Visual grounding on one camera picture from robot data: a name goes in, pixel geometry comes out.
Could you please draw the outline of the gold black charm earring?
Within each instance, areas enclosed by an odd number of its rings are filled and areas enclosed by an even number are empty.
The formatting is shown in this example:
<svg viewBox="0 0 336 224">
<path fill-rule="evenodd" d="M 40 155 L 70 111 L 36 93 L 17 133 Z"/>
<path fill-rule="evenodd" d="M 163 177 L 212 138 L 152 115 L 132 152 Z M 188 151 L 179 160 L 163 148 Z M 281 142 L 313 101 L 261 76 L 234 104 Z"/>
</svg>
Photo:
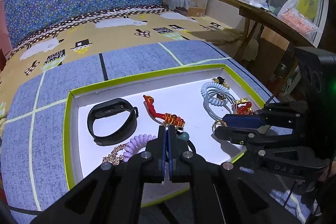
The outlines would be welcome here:
<svg viewBox="0 0 336 224">
<path fill-rule="evenodd" d="M 212 79 L 212 81 L 217 83 L 217 84 L 220 84 L 220 85 L 224 86 L 226 89 L 230 90 L 230 86 L 228 85 L 228 83 L 226 83 L 224 78 L 219 76 L 217 78 Z"/>
</svg>

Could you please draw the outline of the green jewelry box tray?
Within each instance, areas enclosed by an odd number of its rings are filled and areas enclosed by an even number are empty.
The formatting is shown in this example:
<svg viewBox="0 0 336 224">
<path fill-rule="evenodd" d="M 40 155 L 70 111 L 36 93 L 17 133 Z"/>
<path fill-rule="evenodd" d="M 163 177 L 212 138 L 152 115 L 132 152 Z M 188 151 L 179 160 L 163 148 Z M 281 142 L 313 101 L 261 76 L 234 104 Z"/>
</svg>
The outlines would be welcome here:
<svg viewBox="0 0 336 224">
<path fill-rule="evenodd" d="M 245 152 L 241 145 L 217 141 L 212 132 L 213 119 L 203 107 L 201 87 L 213 77 L 223 77 L 236 98 L 248 98 L 254 109 L 260 109 L 268 99 L 252 78 L 244 78 L 232 65 L 206 64 L 121 77 L 87 85 L 68 94 L 63 127 L 64 168 L 68 188 L 73 188 L 98 167 L 112 146 L 99 146 L 87 128 L 87 117 L 94 105 L 122 98 L 138 108 L 135 134 L 157 135 L 158 121 L 152 119 L 144 96 L 154 98 L 160 113 L 172 113 L 185 120 L 185 131 L 197 153 L 207 161 L 221 164 L 234 162 Z"/>
</svg>

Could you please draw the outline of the black fitness band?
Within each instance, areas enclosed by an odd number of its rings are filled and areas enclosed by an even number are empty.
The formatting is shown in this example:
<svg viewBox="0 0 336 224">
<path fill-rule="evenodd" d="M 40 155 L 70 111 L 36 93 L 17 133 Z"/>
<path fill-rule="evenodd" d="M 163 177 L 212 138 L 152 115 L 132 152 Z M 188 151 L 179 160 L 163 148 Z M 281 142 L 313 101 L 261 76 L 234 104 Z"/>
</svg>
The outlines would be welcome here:
<svg viewBox="0 0 336 224">
<path fill-rule="evenodd" d="M 138 108 L 122 98 L 94 105 L 87 116 L 87 129 L 99 146 L 119 144 L 135 133 Z"/>
</svg>

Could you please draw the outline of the wooden side table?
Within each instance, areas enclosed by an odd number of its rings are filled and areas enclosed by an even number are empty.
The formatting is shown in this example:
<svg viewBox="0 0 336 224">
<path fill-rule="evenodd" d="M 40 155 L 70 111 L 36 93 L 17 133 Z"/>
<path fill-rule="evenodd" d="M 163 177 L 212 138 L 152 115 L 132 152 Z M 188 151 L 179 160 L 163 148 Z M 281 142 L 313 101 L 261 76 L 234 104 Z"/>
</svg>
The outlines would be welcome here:
<svg viewBox="0 0 336 224">
<path fill-rule="evenodd" d="M 298 65 L 295 47 L 311 47 L 313 44 L 299 32 L 262 8 L 239 0 L 217 1 L 236 7 L 239 9 L 239 15 L 245 18 L 242 43 L 234 57 L 237 62 L 242 62 L 243 53 L 247 49 L 248 43 L 257 26 L 261 26 L 259 38 L 261 49 L 252 71 L 259 74 L 260 81 L 266 84 L 274 95 L 278 95 Z M 284 57 L 286 57 L 284 75 L 279 80 L 272 82 L 270 78 Z"/>
</svg>

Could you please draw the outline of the pink white packet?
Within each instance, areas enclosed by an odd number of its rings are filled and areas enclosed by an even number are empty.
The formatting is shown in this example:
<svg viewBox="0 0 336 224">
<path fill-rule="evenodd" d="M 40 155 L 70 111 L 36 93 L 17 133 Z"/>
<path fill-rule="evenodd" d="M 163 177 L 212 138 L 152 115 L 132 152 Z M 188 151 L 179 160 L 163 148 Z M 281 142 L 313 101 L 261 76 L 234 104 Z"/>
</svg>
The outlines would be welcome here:
<svg viewBox="0 0 336 224">
<path fill-rule="evenodd" d="M 320 29 L 313 23 L 313 20 L 309 20 L 296 10 L 297 2 L 298 0 L 287 0 L 278 12 L 277 17 L 311 41 L 313 35 L 320 32 Z"/>
</svg>

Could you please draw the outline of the yellow plastic bag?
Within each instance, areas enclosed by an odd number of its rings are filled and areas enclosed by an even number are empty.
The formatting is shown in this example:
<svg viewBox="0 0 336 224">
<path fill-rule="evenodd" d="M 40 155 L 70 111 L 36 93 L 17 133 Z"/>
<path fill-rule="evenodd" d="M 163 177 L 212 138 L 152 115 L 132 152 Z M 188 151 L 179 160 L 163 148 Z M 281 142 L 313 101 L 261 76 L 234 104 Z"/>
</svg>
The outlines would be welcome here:
<svg viewBox="0 0 336 224">
<path fill-rule="evenodd" d="M 295 8 L 301 15 L 313 20 L 317 15 L 318 0 L 298 0 Z"/>
</svg>

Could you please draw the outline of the tan sheep print bedsheet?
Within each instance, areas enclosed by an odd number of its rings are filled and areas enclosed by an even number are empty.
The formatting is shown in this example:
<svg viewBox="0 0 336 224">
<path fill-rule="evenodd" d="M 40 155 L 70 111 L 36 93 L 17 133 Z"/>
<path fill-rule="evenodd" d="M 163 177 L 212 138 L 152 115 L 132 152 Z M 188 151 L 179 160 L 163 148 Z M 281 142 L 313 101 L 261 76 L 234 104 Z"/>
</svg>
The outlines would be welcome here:
<svg viewBox="0 0 336 224">
<path fill-rule="evenodd" d="M 111 50 L 174 40 L 206 40 L 236 54 L 243 33 L 208 16 L 191 18 L 161 7 L 81 15 L 16 46 L 1 72 L 1 118 L 19 86 L 59 64 Z"/>
</svg>

